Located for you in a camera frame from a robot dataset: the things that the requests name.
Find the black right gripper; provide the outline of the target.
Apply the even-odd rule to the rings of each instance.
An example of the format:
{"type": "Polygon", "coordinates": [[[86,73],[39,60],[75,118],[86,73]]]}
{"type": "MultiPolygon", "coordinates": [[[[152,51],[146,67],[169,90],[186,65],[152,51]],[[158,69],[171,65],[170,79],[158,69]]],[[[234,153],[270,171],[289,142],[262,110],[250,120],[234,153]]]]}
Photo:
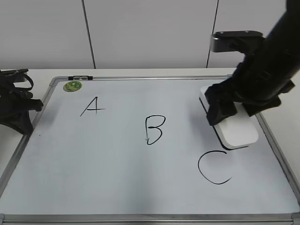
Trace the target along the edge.
{"type": "Polygon", "coordinates": [[[234,102],[243,103],[249,117],[280,106],[278,96],[294,88],[294,75],[293,51],[246,53],[228,81],[213,84],[206,90],[209,124],[214,126],[234,116],[237,113],[234,102]]]}

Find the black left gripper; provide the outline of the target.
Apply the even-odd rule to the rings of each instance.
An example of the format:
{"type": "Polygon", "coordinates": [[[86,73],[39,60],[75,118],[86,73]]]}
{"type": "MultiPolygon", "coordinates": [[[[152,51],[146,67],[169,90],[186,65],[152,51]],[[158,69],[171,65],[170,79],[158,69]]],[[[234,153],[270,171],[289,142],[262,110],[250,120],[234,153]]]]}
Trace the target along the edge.
{"type": "Polygon", "coordinates": [[[29,111],[40,112],[43,102],[40,99],[32,99],[30,92],[33,81],[27,75],[28,69],[15,69],[0,72],[0,122],[23,135],[29,135],[33,131],[29,111]],[[16,83],[28,81],[30,87],[16,87],[16,83]]]}

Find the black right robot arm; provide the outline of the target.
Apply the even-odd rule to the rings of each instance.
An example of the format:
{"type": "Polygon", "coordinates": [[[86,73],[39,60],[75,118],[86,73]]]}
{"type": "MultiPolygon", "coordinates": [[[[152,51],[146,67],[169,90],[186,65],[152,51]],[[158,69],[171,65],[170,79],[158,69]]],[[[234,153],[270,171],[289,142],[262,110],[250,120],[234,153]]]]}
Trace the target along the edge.
{"type": "Polygon", "coordinates": [[[292,77],[300,69],[299,36],[298,0],[286,1],[285,13],[267,37],[253,30],[212,34],[212,52],[240,52],[244,59],[229,78],[206,90],[209,124],[236,115],[235,103],[241,103],[250,117],[280,106],[279,95],[294,88],[292,77]]]}

